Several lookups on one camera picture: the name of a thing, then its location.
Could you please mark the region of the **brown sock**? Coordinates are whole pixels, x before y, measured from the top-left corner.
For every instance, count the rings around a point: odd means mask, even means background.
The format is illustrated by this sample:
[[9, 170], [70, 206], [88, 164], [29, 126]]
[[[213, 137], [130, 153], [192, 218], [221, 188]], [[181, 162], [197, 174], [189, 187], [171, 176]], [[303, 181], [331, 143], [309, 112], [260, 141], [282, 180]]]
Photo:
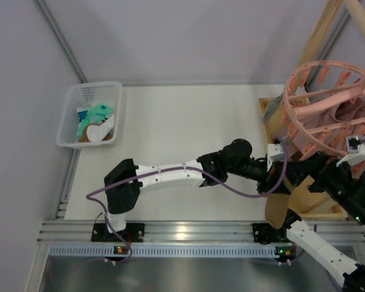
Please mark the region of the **brown sock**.
[[288, 178], [283, 180], [285, 190], [283, 192], [276, 190], [266, 199], [265, 220], [274, 228], [281, 229], [289, 206], [290, 196], [293, 193], [294, 186]]
[[79, 142], [101, 142], [112, 139], [111, 131], [107, 131], [106, 126], [99, 123], [92, 123], [85, 127]]

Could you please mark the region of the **pink round clip hanger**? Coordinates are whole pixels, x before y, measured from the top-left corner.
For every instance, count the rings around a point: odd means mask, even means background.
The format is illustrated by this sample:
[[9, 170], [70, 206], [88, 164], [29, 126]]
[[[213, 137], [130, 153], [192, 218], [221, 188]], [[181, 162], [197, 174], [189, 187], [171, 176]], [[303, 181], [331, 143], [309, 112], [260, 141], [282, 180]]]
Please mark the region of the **pink round clip hanger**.
[[[323, 85], [326, 77], [332, 72], [337, 73], [338, 78], [334, 84], [327, 88], [298, 93], [296, 91], [297, 88], [300, 88], [307, 81], [312, 69], [318, 69], [318, 77], [316, 80], [318, 85]], [[365, 117], [311, 129], [305, 129], [301, 120], [344, 102], [355, 103], [357, 99], [365, 99], [365, 69], [359, 66], [341, 61], [311, 61], [299, 66], [291, 74], [286, 82], [280, 106], [282, 109], [282, 121], [288, 122], [288, 126], [293, 124], [297, 131], [301, 132], [304, 138], [312, 144], [311, 150], [302, 153], [290, 141], [291, 146], [300, 153], [301, 160], [308, 159], [317, 151], [337, 155], [340, 158], [343, 158], [347, 154], [347, 147], [344, 151], [335, 150], [313, 135], [323, 132], [325, 136], [328, 136], [331, 130], [365, 123]], [[365, 161], [351, 166], [351, 168], [353, 175], [359, 176], [365, 170]]]

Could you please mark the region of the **green blue patterned sock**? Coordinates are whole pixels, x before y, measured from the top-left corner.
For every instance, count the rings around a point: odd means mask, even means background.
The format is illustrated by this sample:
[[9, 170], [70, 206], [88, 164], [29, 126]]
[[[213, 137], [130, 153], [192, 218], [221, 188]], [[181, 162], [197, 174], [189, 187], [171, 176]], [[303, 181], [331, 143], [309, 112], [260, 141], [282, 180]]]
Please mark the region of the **green blue patterned sock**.
[[77, 108], [76, 111], [79, 117], [76, 137], [80, 138], [85, 127], [94, 122], [94, 117], [90, 108]]

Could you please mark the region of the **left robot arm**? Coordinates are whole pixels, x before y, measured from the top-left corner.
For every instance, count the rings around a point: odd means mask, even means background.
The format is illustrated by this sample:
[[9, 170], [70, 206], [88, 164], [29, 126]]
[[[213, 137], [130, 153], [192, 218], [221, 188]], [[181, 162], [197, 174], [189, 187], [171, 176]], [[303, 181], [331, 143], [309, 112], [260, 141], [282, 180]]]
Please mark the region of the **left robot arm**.
[[107, 200], [107, 230], [120, 232], [126, 228], [127, 214], [139, 196], [167, 187], [208, 187], [225, 183], [229, 175], [257, 182], [259, 196], [289, 196], [286, 165], [282, 161], [251, 157], [252, 145], [236, 139], [223, 149], [181, 164], [146, 166], [124, 159], [104, 177]]

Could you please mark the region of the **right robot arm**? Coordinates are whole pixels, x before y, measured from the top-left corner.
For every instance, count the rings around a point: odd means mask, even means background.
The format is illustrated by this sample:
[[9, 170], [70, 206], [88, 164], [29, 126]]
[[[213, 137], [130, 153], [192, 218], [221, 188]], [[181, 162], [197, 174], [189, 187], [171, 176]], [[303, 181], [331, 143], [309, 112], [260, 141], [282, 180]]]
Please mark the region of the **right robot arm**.
[[304, 161], [272, 163], [265, 182], [273, 189], [267, 222], [312, 256], [342, 291], [365, 291], [365, 264], [342, 255], [307, 226], [309, 220], [350, 218], [365, 226], [365, 171], [354, 178], [348, 162], [317, 152]]

